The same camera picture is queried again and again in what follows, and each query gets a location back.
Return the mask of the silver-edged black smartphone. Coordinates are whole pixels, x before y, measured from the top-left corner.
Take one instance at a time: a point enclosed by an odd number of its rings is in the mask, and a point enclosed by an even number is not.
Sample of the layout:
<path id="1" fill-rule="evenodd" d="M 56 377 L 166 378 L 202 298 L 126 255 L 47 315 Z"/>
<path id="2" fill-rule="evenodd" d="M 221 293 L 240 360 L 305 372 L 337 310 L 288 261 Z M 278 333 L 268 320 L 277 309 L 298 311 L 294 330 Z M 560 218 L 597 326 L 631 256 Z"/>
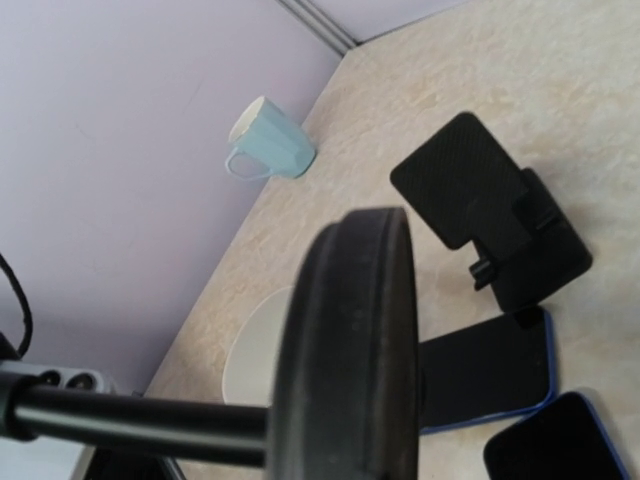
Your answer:
<path id="1" fill-rule="evenodd" d="M 38 377 L 46 384 L 62 389 L 78 389 L 100 394 L 115 394 L 116 386 L 110 377 L 95 370 L 48 367 Z"/>

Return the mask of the black folding phone stand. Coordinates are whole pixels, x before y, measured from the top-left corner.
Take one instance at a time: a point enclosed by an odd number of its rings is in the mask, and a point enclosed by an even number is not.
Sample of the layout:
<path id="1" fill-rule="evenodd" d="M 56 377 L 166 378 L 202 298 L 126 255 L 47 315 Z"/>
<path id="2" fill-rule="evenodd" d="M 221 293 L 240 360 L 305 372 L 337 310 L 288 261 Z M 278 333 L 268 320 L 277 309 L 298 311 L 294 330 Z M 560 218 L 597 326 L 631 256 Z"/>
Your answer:
<path id="1" fill-rule="evenodd" d="M 490 287 L 503 312 L 539 304 L 592 265 L 537 173 L 520 168 L 471 112 L 398 164 L 390 181 L 447 248 L 473 244 L 474 288 Z"/>

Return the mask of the light blue mug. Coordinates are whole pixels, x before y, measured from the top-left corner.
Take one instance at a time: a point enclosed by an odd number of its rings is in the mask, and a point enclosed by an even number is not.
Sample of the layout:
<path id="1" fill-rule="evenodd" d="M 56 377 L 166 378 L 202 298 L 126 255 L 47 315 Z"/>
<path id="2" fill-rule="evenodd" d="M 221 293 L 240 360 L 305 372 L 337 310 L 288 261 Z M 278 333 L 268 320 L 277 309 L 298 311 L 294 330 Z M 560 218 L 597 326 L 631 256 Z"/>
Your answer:
<path id="1" fill-rule="evenodd" d="M 232 147 L 225 160 L 227 172 L 241 180 L 272 176 L 298 178 L 314 162 L 317 150 L 304 129 L 291 120 L 266 96 L 255 99 L 239 116 L 229 132 Z M 264 173 L 245 176 L 233 161 L 248 156 L 266 168 Z"/>

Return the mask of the left aluminium frame post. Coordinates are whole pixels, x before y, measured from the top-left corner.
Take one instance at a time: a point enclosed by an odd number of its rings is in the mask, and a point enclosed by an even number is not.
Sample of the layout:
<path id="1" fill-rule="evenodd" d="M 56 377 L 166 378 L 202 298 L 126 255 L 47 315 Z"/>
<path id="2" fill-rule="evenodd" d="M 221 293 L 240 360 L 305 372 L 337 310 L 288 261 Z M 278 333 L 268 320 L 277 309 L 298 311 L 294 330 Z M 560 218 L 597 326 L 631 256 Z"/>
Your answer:
<path id="1" fill-rule="evenodd" d="M 342 57 L 360 45 L 360 42 L 352 34 L 312 1 L 276 0 L 276 3 L 322 43 Z"/>

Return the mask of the black pole phone stand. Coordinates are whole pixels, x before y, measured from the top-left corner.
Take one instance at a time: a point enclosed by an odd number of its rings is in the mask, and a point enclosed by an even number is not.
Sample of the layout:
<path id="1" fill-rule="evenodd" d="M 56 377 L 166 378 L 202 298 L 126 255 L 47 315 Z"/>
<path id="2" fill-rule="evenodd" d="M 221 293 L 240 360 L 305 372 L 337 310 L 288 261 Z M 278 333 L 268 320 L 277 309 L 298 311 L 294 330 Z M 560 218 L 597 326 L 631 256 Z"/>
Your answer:
<path id="1" fill-rule="evenodd" d="M 415 273 L 400 208 L 326 226 L 300 268 L 267 408 L 58 389 L 1 377 L 1 434 L 260 467 L 269 479 L 414 479 Z"/>

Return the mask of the white ceramic bowl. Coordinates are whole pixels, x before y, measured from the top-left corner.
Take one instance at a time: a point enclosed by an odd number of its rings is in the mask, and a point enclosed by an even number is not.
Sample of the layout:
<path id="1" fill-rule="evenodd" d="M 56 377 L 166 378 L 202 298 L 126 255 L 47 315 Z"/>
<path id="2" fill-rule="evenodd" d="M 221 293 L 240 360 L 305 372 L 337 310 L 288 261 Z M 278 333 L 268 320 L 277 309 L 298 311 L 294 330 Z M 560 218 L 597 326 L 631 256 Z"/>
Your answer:
<path id="1" fill-rule="evenodd" d="M 268 407 L 293 287 L 265 298 L 236 336 L 222 374 L 226 404 Z"/>

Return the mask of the blue-edged black smartphone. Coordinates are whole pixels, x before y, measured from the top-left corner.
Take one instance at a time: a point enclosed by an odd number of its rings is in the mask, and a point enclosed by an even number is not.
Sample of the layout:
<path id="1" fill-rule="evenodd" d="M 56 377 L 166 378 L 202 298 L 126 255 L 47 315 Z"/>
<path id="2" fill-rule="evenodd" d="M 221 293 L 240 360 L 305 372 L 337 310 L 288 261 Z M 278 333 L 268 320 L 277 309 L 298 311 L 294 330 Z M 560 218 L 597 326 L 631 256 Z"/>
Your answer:
<path id="1" fill-rule="evenodd" d="M 494 435 L 483 450 L 491 479 L 629 479 L 592 403 L 568 392 Z"/>

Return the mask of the left black smartphone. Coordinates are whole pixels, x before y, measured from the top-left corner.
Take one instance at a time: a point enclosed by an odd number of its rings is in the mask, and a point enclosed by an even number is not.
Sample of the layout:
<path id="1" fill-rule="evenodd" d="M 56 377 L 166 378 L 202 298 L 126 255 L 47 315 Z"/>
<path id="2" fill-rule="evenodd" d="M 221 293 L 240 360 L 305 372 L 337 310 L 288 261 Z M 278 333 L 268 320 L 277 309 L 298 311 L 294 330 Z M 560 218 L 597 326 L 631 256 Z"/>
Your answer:
<path id="1" fill-rule="evenodd" d="M 551 315 L 535 306 L 419 344 L 420 433 L 529 414 L 557 392 Z"/>

